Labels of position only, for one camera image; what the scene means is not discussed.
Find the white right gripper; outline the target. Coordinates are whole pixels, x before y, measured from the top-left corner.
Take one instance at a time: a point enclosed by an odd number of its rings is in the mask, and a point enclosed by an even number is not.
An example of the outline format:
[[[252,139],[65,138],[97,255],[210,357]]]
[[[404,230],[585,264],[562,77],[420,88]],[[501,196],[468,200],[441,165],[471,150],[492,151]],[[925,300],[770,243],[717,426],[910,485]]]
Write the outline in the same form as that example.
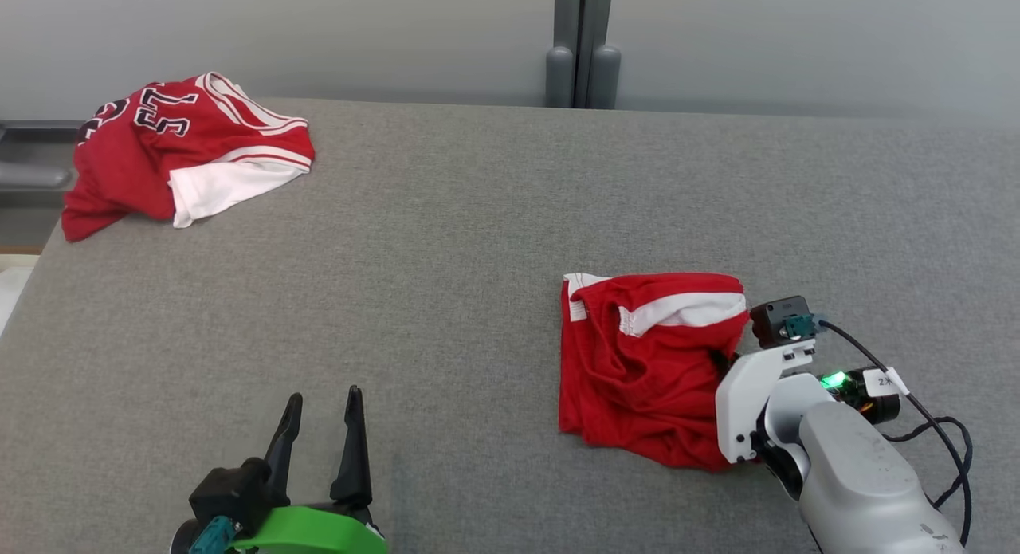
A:
[[[783,373],[813,362],[815,340],[768,348],[740,357],[738,351],[716,351],[716,373],[724,377],[716,390],[719,450],[731,464],[757,456],[751,435],[764,427],[764,440],[790,451],[798,466],[804,451],[795,451],[800,423],[818,404],[818,379]]]

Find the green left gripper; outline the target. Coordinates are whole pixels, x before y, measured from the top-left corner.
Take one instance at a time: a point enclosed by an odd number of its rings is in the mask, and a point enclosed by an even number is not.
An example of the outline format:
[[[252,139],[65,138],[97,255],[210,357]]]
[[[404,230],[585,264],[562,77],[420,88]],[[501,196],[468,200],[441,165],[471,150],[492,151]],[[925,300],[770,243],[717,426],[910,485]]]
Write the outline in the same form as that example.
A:
[[[290,505],[288,477],[303,401],[300,393],[288,398],[265,454],[267,495],[278,508],[271,510],[251,536],[234,540],[230,553],[386,553],[386,538],[371,516],[371,460],[360,387],[350,386],[347,391],[343,409],[346,433],[341,463],[329,489],[332,503]]]

